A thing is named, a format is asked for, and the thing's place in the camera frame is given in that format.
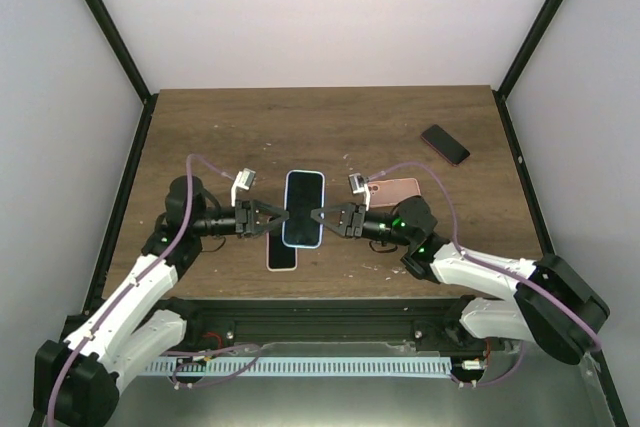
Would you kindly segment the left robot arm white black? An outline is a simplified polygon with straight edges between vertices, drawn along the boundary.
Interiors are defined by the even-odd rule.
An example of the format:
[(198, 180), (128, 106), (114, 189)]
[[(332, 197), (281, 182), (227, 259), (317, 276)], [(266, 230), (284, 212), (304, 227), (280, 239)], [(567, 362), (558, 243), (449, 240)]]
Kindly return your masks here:
[(165, 211), (125, 280), (79, 328), (46, 341), (35, 356), (33, 405), (49, 425), (104, 426), (131, 382), (171, 348), (196, 349), (203, 324), (179, 300), (158, 301), (184, 277), (205, 237), (259, 237), (279, 227), (286, 210), (257, 200), (209, 205), (202, 181), (172, 181)]

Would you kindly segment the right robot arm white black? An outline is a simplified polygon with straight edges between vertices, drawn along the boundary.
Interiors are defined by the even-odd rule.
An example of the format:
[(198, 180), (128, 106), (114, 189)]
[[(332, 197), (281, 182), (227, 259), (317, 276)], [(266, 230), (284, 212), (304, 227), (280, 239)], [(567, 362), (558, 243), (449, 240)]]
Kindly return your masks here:
[(467, 250), (437, 234), (437, 219), (420, 196), (389, 213), (345, 203), (315, 209), (311, 217), (343, 238), (405, 248), (401, 262), (418, 280), (479, 292), (444, 325), (445, 340), (455, 349), (506, 338), (535, 343), (554, 359), (576, 365), (601, 348), (598, 332), (610, 310), (560, 256), (509, 259)]

